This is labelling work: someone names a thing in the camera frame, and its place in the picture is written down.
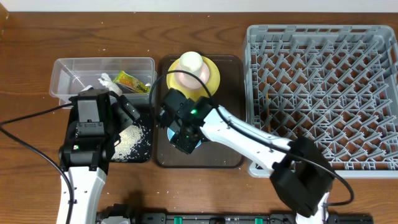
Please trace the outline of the white tissue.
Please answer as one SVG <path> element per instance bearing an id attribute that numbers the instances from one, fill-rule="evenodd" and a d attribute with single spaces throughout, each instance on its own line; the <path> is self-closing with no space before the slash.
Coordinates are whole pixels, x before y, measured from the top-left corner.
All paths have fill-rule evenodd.
<path id="1" fill-rule="evenodd" d="M 107 88 L 109 91 L 115 92 L 117 95 L 121 96 L 123 91 L 115 84 L 107 73 L 102 73 L 101 77 L 98 79 L 101 85 Z"/>

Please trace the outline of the light blue bowl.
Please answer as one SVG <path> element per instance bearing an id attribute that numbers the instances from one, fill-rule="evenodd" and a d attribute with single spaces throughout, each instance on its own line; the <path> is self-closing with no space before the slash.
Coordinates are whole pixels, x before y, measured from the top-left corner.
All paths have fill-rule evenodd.
<path id="1" fill-rule="evenodd" d="M 170 128 L 167 128 L 167 137 L 168 137 L 169 141 L 172 139 L 174 134 L 175 133 Z M 200 145 L 201 145 L 201 141 L 199 141 L 195 147 L 198 148 Z"/>

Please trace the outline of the green orange snack wrapper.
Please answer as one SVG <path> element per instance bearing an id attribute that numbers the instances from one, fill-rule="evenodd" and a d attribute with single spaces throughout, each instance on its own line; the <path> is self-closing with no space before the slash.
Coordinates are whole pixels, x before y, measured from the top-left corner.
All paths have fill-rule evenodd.
<path id="1" fill-rule="evenodd" d="M 120 71 L 116 78 L 113 79 L 113 83 L 121 85 L 134 93 L 148 93 L 150 87 L 146 86 L 143 82 L 137 78 L 128 75 L 125 71 Z"/>

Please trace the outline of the white rice pile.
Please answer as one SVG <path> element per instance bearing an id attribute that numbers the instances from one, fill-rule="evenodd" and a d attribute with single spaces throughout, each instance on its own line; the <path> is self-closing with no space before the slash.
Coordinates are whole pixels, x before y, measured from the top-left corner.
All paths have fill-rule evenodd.
<path id="1" fill-rule="evenodd" d="M 140 124 L 131 125 L 120 133 L 121 142 L 115 147 L 112 162 L 143 163 L 150 158 L 152 132 Z"/>

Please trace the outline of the pink bowl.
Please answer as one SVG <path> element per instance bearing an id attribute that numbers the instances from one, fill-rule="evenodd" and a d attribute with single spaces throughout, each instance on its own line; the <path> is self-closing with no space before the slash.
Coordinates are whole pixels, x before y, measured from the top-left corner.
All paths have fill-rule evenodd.
<path id="1" fill-rule="evenodd" d="M 179 64 L 177 65 L 176 69 L 183 70 Z M 209 68 L 204 63 L 197 73 L 192 74 L 199 78 L 203 83 L 206 83 L 210 77 Z M 201 87 L 201 83 L 196 78 L 182 72 L 175 72 L 175 81 L 188 90 L 195 90 Z"/>

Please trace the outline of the white paper cup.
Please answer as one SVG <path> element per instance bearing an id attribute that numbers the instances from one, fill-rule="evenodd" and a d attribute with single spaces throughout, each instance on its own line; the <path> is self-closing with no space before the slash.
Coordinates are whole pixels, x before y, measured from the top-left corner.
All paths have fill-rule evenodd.
<path id="1" fill-rule="evenodd" d="M 197 52 L 185 52 L 180 57 L 179 65 L 185 71 L 197 73 L 203 65 L 203 59 Z"/>

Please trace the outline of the wooden chopstick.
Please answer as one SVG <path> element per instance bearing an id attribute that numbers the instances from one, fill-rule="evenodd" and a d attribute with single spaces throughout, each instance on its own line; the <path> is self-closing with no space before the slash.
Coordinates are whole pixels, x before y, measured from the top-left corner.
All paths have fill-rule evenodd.
<path id="1" fill-rule="evenodd" d="M 268 133 L 271 133 L 271 120 L 272 120 L 272 115 L 271 115 L 270 109 L 267 108 L 266 124 L 267 124 L 267 132 Z"/>
<path id="2" fill-rule="evenodd" d="M 264 83 L 265 83 L 265 87 L 264 87 L 264 96 L 265 96 L 265 103 L 267 103 L 267 101 L 268 101 L 268 99 L 269 99 L 269 96 L 268 96 L 268 82 L 267 82 L 267 79 L 265 79 L 265 81 L 264 81 Z"/>

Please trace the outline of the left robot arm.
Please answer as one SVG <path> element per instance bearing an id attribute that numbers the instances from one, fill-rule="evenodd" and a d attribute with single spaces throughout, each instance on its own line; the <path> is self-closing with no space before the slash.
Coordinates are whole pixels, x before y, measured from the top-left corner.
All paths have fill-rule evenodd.
<path id="1" fill-rule="evenodd" d="M 94 223 L 120 134 L 140 114 L 125 96 L 108 90 L 90 88 L 69 100 L 72 108 L 58 153 L 62 194 L 57 223 Z"/>

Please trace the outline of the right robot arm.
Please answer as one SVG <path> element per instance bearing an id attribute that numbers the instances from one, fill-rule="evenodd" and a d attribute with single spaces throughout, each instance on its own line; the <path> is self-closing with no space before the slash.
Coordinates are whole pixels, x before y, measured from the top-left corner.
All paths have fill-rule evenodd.
<path id="1" fill-rule="evenodd" d="M 230 147 L 264 170 L 280 198 L 297 215 L 297 223 L 325 223 L 326 201 L 334 177 L 331 166 L 308 138 L 294 141 L 265 133 L 232 115 L 209 98 L 197 102 L 184 96 L 165 97 L 160 124 L 174 132 L 177 149 L 192 153 L 200 141 Z"/>

